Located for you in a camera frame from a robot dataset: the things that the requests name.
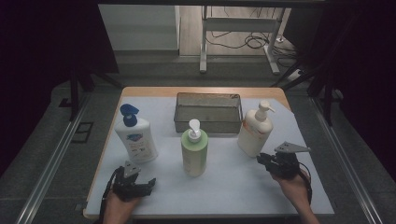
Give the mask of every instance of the white bottle with blue pump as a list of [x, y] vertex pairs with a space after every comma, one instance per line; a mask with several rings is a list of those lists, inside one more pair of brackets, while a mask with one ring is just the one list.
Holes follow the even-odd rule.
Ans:
[[130, 161], [139, 163], [157, 158], [149, 122], [137, 118], [139, 110], [132, 105], [122, 105], [120, 112], [123, 120], [116, 125], [115, 131], [125, 145]]

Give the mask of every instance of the soap bottle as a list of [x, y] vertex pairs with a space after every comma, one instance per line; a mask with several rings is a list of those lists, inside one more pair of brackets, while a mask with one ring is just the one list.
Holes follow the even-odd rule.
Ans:
[[115, 131], [125, 145], [130, 161], [145, 162], [157, 158], [149, 122], [137, 118], [139, 110], [132, 105], [122, 105], [120, 112], [123, 120], [116, 125]]
[[201, 175], [206, 168], [208, 137], [200, 129], [200, 121], [192, 119], [190, 129], [181, 135], [181, 152], [184, 171], [190, 176]]
[[259, 110], [249, 110], [242, 121], [238, 135], [238, 146], [249, 157], [255, 158], [260, 154], [273, 130], [273, 123], [267, 118], [268, 110], [275, 112], [268, 101], [262, 100], [259, 104]]

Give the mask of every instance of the tabletop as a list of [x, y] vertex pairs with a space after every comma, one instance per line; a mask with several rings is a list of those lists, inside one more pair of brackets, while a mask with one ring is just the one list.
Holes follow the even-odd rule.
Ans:
[[[159, 153], [154, 161], [138, 164], [142, 171], [136, 183], [147, 183], [153, 177], [157, 182], [151, 195], [134, 210], [134, 218], [282, 217], [297, 214], [265, 167], [238, 148], [237, 134], [210, 134], [205, 172], [195, 178], [184, 173], [181, 133], [175, 132], [173, 121], [178, 92], [237, 93], [241, 96], [243, 112], [257, 109], [260, 100], [267, 99], [276, 112], [268, 115], [274, 129], [262, 151], [275, 154], [274, 148], [285, 141], [306, 147], [280, 88], [125, 88], [119, 105], [136, 106], [140, 110], [137, 116], [150, 121]], [[128, 160], [127, 152], [114, 132], [114, 125], [121, 120], [122, 115], [117, 110], [92, 181], [85, 217], [98, 216], [106, 182], [112, 172]], [[333, 214], [310, 154], [297, 153], [297, 158], [311, 173], [314, 213]]]

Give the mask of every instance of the wall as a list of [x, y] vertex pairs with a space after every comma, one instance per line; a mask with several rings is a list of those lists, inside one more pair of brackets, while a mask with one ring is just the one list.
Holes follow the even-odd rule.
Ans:
[[178, 50], [179, 6], [99, 8], [113, 50]]

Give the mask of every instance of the human hand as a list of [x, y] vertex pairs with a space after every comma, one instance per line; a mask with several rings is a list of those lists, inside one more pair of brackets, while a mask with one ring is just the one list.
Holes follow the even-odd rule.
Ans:
[[103, 223], [124, 224], [141, 200], [142, 198], [133, 198], [129, 202], [123, 202], [111, 189], [106, 198], [106, 210]]
[[[301, 170], [301, 172], [310, 180], [310, 176], [307, 175], [306, 171]], [[277, 175], [271, 174], [271, 177], [279, 183], [283, 194], [293, 203], [308, 203], [308, 191], [304, 180], [299, 176], [295, 176], [293, 179], [284, 179]]]
[[[310, 180], [310, 176], [306, 171], [301, 170], [305, 177]], [[312, 212], [308, 201], [308, 190], [304, 180], [299, 176], [293, 179], [283, 179], [277, 175], [271, 174], [272, 178], [279, 183], [283, 194], [290, 200], [297, 212], [300, 214], [302, 223], [304, 224], [319, 224], [317, 217]]]

